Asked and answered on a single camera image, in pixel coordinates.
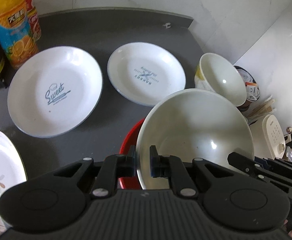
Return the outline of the cream rice cooker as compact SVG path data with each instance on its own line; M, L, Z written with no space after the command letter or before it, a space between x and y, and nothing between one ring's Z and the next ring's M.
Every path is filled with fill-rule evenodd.
M259 158L282 158L286 142L276 116L268 114L249 125L253 136L254 153Z

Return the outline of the white plate Bakery print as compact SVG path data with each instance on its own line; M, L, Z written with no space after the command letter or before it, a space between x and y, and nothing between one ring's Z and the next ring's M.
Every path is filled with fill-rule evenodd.
M148 107L186 86L185 71L178 59L164 48L146 42L127 43L113 51L107 74L123 97Z

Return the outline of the red black bowl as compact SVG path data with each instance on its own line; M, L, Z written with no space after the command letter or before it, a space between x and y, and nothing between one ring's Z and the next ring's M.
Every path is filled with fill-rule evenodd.
M137 122L132 129L127 133L120 148L120 154L127 155L131 146L136 146L139 131L145 119ZM135 177L121 177L118 179L121 189L140 190L141 185L137 176Z

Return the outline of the small white bowl yellow print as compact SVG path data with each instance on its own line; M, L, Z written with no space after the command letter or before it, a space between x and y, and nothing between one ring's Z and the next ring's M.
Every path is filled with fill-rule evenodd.
M194 76L195 88L215 92L239 107L247 99L245 83L236 68L224 57L205 53Z

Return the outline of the orange juice bottle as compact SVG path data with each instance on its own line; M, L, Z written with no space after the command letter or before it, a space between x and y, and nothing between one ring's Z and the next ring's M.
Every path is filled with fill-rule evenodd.
M0 0L0 45L14 69L38 53L25 0Z

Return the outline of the large white bowl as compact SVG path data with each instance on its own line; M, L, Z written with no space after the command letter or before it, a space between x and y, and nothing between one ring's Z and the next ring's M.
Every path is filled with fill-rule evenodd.
M223 96L185 89L159 102L145 118L137 138L137 174L144 190L167 189L168 180L150 173L150 146L159 155L183 162L202 158L231 169L227 156L237 152L254 159L253 137L245 117Z

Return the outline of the round tin with packets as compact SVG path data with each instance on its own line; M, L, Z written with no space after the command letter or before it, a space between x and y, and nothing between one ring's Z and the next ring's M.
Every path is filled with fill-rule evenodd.
M241 75L247 91L247 98L245 103L238 107L241 112L245 112L249 109L252 103L257 102L260 99L260 89L256 80L249 72L240 66L235 66L235 68Z

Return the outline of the red cola bottle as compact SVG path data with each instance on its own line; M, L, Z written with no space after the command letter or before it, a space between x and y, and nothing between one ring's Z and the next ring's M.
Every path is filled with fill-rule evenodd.
M28 21L33 33L33 38L35 41L38 41L41 37L41 27L39 24L38 12L34 5L33 0L25 0L26 1L26 9Z

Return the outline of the white plate Sweet print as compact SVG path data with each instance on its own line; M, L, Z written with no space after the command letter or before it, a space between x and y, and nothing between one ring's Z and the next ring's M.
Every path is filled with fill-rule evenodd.
M14 75L8 112L22 132L56 137L89 117L102 87L101 68L88 52L69 46L49 48L27 60Z

